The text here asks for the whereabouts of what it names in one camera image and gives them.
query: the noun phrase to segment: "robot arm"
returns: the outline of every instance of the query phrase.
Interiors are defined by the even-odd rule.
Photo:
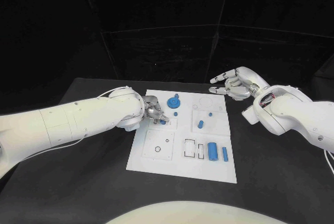
[[[228,94],[235,100],[244,100],[251,95],[255,97],[252,106],[242,112],[251,124],[261,122],[268,131],[277,135],[294,129],[313,145],[334,152],[333,102],[313,102],[291,86],[270,86],[247,67],[228,71],[211,82],[223,79],[228,80],[226,87],[212,87],[209,91]]]
[[[169,121],[157,98],[140,96],[131,87],[114,90],[108,97],[0,116],[0,178],[32,155],[115,126],[136,130],[147,117]]]

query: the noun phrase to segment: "blue object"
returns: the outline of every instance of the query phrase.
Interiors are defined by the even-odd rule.
[[[225,156],[225,162],[228,162],[229,161],[229,157],[228,157],[226,147],[223,147],[223,156]]]
[[[179,100],[179,94],[176,94],[176,96],[173,98],[169,99],[167,101],[167,105],[172,109],[176,109],[180,107],[180,100]]]
[[[208,144],[208,153],[209,153],[209,160],[218,160],[218,144],[215,142]]]
[[[203,124],[205,124],[205,122],[203,122],[203,120],[200,121],[200,123],[199,123],[199,128],[202,129],[202,127],[203,127]]]

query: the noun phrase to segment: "black table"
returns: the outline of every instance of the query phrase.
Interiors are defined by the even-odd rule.
[[[77,79],[62,103],[128,85],[208,93],[209,84]],[[252,99],[226,97],[238,184],[127,171],[136,132],[114,128],[78,145],[19,164],[0,194],[2,224],[104,224],[153,203],[190,200],[232,205],[291,224],[331,224],[334,176],[323,150],[298,132],[282,136],[248,123]]]

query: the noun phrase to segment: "white board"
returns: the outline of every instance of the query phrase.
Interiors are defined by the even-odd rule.
[[[172,109],[167,100],[176,94],[182,105]],[[141,122],[127,170],[236,183],[225,96],[160,90],[147,90],[146,95],[159,98],[170,122],[166,125],[154,123],[153,119]],[[205,122],[203,128],[199,128],[200,120]],[[209,160],[211,142],[218,145],[218,161]],[[223,158],[223,147],[228,149],[228,162]]]

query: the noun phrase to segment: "robotic hand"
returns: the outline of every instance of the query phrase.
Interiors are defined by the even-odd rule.
[[[120,87],[97,98],[0,116],[0,178],[20,161],[115,126],[131,131],[146,118],[169,121],[163,113],[157,97]]]
[[[254,104],[242,112],[251,124],[262,123],[277,135],[297,130],[308,142],[334,153],[334,103],[313,102],[291,86],[270,86],[264,78],[247,67],[239,67],[211,80],[226,79],[226,87],[211,87],[209,91],[229,95],[236,101],[254,96]]]

